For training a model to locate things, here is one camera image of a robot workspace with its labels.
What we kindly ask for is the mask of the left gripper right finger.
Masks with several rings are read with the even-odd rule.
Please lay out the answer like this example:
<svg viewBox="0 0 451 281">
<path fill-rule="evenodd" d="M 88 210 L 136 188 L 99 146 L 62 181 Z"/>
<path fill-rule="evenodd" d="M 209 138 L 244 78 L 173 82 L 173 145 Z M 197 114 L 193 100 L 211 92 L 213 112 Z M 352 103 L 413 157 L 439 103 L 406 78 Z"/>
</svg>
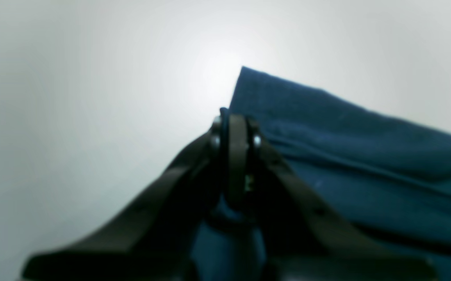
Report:
<svg viewBox="0 0 451 281">
<path fill-rule="evenodd" d="M 261 281 L 435 281 L 427 260 L 393 254 L 338 215 L 263 139 L 227 116 L 227 202 L 253 212 L 266 261 Z"/>
</svg>

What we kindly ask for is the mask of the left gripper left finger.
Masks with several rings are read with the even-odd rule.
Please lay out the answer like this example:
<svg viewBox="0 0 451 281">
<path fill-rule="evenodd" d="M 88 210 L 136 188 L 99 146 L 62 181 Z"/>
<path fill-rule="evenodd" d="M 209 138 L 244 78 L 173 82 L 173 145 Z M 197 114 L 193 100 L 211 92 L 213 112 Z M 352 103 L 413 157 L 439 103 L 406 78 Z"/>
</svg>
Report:
<svg viewBox="0 0 451 281">
<path fill-rule="evenodd" d="M 94 233 L 35 254 L 24 281 L 198 281 L 190 257 L 227 185 L 230 113 L 186 146 L 144 191 Z"/>
</svg>

